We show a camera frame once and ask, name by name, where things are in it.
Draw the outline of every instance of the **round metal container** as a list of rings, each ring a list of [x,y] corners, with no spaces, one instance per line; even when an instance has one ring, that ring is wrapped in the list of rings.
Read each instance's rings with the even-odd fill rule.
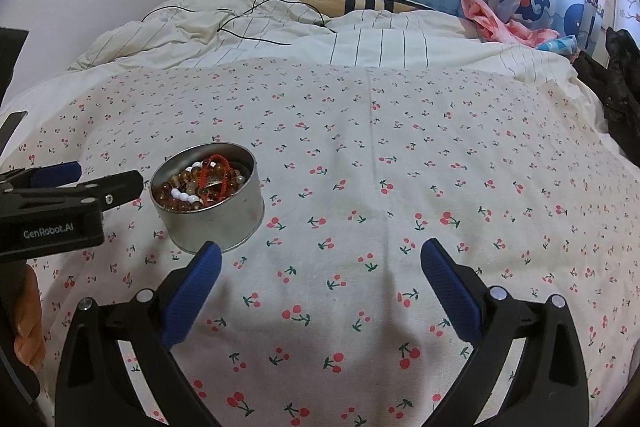
[[[172,174],[212,154],[223,155],[231,164],[244,167],[248,173],[238,192],[220,203],[192,210],[174,212],[154,198],[153,191]],[[254,155],[233,143],[207,143],[178,153],[168,159],[151,178],[151,200],[176,247],[196,253],[206,241],[215,242],[225,252],[242,245],[258,229],[264,217],[264,200],[260,193],[260,177]]]

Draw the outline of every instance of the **bed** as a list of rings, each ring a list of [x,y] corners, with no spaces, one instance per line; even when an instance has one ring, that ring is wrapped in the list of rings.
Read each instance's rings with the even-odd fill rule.
[[[416,269],[429,237],[517,298],[566,297],[597,425],[640,338],[640,171],[606,134],[597,97],[566,58],[481,42],[452,15],[328,18],[296,1],[171,0],[162,7],[181,8],[105,33],[3,108],[29,114],[0,171],[77,160],[85,178],[137,169],[148,184],[189,146],[252,150],[265,218],[225,254],[173,350],[223,425],[421,425],[471,353]],[[79,299],[124,301],[190,257],[148,192],[104,228],[101,247],[31,262],[50,422]],[[135,353],[123,355],[164,422]],[[481,418],[497,412],[518,356],[514,346]]]

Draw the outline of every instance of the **red string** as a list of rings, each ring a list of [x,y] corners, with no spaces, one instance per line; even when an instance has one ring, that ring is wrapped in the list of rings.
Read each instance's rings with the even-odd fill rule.
[[[198,187],[204,188],[207,183],[207,173],[206,170],[209,168],[209,165],[215,162],[216,164],[222,164],[225,168],[225,171],[222,174],[222,186],[220,187],[220,195],[216,198],[217,202],[220,202],[226,198],[226,189],[227,189],[227,178],[226,174],[231,170],[231,165],[229,165],[229,161],[220,154],[214,154],[209,156],[204,162],[202,162],[202,169],[198,174]]]

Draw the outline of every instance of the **pink cloth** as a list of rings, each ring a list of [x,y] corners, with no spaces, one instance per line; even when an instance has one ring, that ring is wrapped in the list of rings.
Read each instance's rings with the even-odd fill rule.
[[[530,30],[516,21],[502,22],[483,0],[461,0],[465,17],[476,23],[478,33],[491,42],[503,42],[505,44],[524,44],[535,48],[553,39],[560,34],[549,28]]]

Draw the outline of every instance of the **silver bolt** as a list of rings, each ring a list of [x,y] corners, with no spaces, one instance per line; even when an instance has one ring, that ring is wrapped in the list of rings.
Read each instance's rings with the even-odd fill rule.
[[[489,290],[489,295],[491,295],[497,301],[504,301],[507,298],[507,290],[505,290],[502,286],[492,286]]]
[[[138,302],[149,302],[151,299],[154,298],[154,291],[150,290],[149,288],[145,288],[144,290],[140,290],[137,294],[136,294],[136,301]]]
[[[94,300],[91,297],[85,297],[78,302],[78,309],[83,312],[87,311],[94,304]]]
[[[566,305],[566,301],[564,300],[564,297],[562,297],[561,295],[552,296],[551,303],[556,308],[564,308],[564,306]]]

